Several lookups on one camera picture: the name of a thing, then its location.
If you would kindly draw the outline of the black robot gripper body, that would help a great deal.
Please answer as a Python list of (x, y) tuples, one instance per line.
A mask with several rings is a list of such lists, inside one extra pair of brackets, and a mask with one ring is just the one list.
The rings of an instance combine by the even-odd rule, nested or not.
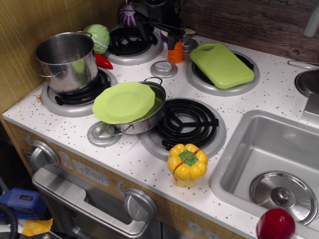
[(153, 28), (166, 31), (184, 31), (185, 24), (179, 18), (175, 9), (176, 3), (172, 0), (144, 0), (133, 4), (133, 10), (136, 14), (142, 15), (149, 20)]

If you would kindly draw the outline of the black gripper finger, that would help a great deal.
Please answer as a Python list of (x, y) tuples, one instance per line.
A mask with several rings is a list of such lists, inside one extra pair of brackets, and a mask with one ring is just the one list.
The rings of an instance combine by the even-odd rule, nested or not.
[(184, 31), (170, 31), (167, 35), (167, 46), (169, 50), (174, 50), (175, 45), (182, 41)]
[(139, 14), (136, 14), (137, 27), (145, 40), (149, 40), (153, 32), (153, 27), (149, 24), (149, 20)]

